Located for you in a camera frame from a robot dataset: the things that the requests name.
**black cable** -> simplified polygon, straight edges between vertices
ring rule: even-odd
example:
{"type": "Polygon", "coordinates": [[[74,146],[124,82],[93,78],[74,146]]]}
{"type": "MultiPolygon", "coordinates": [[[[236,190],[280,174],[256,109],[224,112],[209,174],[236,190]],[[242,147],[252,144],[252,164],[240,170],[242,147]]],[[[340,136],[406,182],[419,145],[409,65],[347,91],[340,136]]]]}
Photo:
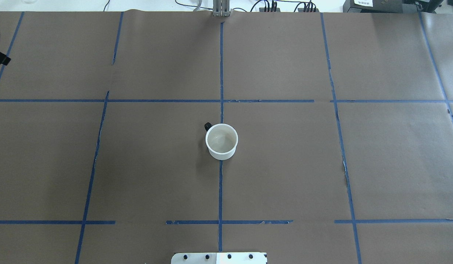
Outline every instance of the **black cable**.
{"type": "Polygon", "coordinates": [[[241,7],[235,7],[235,8],[233,8],[232,10],[243,10],[244,12],[247,12],[246,10],[244,10],[244,9],[241,8],[241,7]]]}
{"type": "Polygon", "coordinates": [[[106,5],[104,6],[103,12],[106,11],[106,7],[109,5],[109,2],[110,2],[110,1],[111,1],[111,0],[108,0],[108,2],[106,3],[106,5]]]}
{"type": "MultiPolygon", "coordinates": [[[[181,4],[179,3],[177,0],[174,0],[176,2],[176,4],[180,5],[180,6],[183,6],[183,7],[197,7],[196,5],[184,5],[184,4],[181,4]]],[[[202,9],[205,9],[205,10],[213,10],[213,8],[208,8],[208,7],[200,7],[202,9]]]]}
{"type": "Polygon", "coordinates": [[[303,1],[285,1],[285,0],[275,0],[275,2],[302,3],[303,1]]]}
{"type": "Polygon", "coordinates": [[[306,9],[306,3],[305,3],[305,2],[300,2],[300,3],[298,3],[298,5],[295,7],[295,9],[293,10],[293,12],[296,12],[297,9],[298,9],[298,7],[299,7],[301,4],[305,5],[303,8],[306,9]]]}
{"type": "Polygon", "coordinates": [[[268,4],[269,1],[268,1],[268,0],[259,0],[259,1],[257,1],[257,2],[253,5],[253,7],[251,7],[250,12],[252,12],[253,9],[254,9],[254,7],[255,7],[258,3],[262,2],[262,1],[264,1],[264,9],[265,9],[265,8],[266,8],[265,2],[267,2],[267,4],[268,4]]]}

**label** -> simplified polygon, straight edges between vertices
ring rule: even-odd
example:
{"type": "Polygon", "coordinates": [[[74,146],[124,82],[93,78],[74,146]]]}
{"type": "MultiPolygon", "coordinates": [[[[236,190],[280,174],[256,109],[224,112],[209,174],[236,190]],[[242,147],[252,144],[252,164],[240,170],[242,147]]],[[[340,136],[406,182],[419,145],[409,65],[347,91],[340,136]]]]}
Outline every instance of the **label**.
{"type": "Polygon", "coordinates": [[[354,0],[354,4],[364,7],[373,7],[373,0],[354,0]]]}

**metal bracket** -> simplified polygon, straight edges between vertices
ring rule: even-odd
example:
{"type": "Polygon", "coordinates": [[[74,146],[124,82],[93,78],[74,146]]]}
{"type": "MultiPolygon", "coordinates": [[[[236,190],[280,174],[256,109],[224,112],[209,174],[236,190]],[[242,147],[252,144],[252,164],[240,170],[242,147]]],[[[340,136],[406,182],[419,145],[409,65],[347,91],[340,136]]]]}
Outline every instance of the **metal bracket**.
{"type": "Polygon", "coordinates": [[[213,16],[229,17],[230,0],[213,0],[213,16]]]}
{"type": "Polygon", "coordinates": [[[171,264],[267,264],[262,252],[176,253],[171,264]]]}

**wire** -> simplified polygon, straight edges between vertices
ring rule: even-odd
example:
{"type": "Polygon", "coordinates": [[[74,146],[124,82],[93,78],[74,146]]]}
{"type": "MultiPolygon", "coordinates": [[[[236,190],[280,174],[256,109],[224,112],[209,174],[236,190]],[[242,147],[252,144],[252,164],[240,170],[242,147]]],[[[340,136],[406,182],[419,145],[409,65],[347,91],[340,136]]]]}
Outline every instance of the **wire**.
{"type": "Polygon", "coordinates": [[[104,6],[103,12],[106,11],[106,7],[109,5],[109,2],[110,2],[110,1],[111,1],[111,0],[108,0],[108,2],[106,3],[106,5],[104,6]]]}
{"type": "Polygon", "coordinates": [[[202,0],[199,0],[198,6],[196,7],[196,9],[194,9],[194,12],[198,11],[201,5],[202,5],[202,0]]]}
{"type": "Polygon", "coordinates": [[[241,7],[235,7],[235,8],[233,8],[232,10],[243,10],[244,12],[247,12],[246,10],[244,10],[244,9],[241,8],[241,7]]]}
{"type": "Polygon", "coordinates": [[[264,9],[265,9],[265,8],[266,8],[265,3],[267,2],[267,4],[269,4],[269,1],[268,1],[268,0],[259,0],[259,1],[257,1],[257,2],[253,5],[253,7],[251,7],[250,12],[252,12],[253,9],[254,9],[254,7],[255,7],[258,3],[262,2],[262,1],[264,1],[264,9]]]}
{"type": "Polygon", "coordinates": [[[298,3],[298,5],[295,7],[295,9],[293,10],[293,12],[296,12],[297,9],[298,9],[298,7],[299,7],[301,4],[305,5],[303,8],[306,9],[306,3],[305,3],[305,2],[300,2],[300,3],[298,3]]]}
{"type": "Polygon", "coordinates": [[[288,3],[302,3],[302,1],[285,1],[285,0],[275,0],[276,2],[288,2],[288,3]]]}
{"type": "Polygon", "coordinates": [[[303,7],[303,12],[316,12],[316,5],[309,1],[309,2],[299,2],[298,5],[295,7],[295,10],[293,10],[293,12],[296,12],[298,7],[303,4],[305,5],[303,7]]]}
{"type": "MultiPolygon", "coordinates": [[[[183,6],[183,7],[197,7],[196,5],[184,5],[184,4],[181,4],[179,3],[177,0],[174,0],[176,2],[176,4],[180,5],[180,6],[183,6]]],[[[213,8],[208,8],[208,7],[200,7],[200,8],[203,8],[205,10],[213,10],[213,8]]]]}

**metal frame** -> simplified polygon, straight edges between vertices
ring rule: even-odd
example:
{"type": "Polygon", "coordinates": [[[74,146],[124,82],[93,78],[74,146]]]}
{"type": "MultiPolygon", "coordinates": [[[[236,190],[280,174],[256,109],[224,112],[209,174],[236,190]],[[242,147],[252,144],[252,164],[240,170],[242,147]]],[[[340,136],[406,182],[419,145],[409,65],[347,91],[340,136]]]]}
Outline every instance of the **metal frame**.
{"type": "Polygon", "coordinates": [[[230,0],[213,0],[213,16],[229,17],[230,0]]]}

